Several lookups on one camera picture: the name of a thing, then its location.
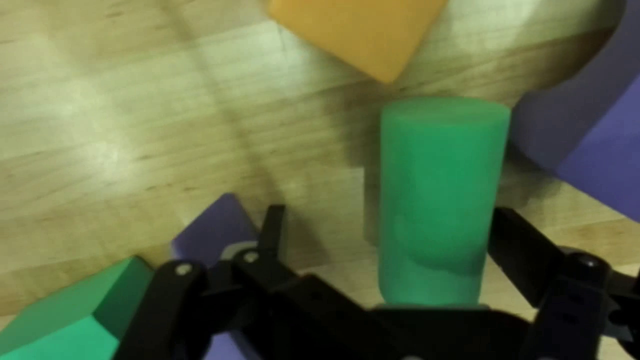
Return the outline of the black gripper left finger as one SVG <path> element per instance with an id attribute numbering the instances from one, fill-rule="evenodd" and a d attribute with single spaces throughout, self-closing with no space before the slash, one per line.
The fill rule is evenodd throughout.
<path id="1" fill-rule="evenodd" d="M 257 251 L 265 258 L 276 258 L 280 254 L 280 241 L 285 228 L 285 205 L 272 204 L 265 209 L 259 234 L 257 234 Z"/>

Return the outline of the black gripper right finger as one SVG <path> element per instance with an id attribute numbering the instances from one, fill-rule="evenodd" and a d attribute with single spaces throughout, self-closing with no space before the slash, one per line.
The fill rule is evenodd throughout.
<path id="1" fill-rule="evenodd" d="M 516 209 L 496 208 L 487 251 L 526 302 L 540 306 L 557 270 L 560 247 Z"/>

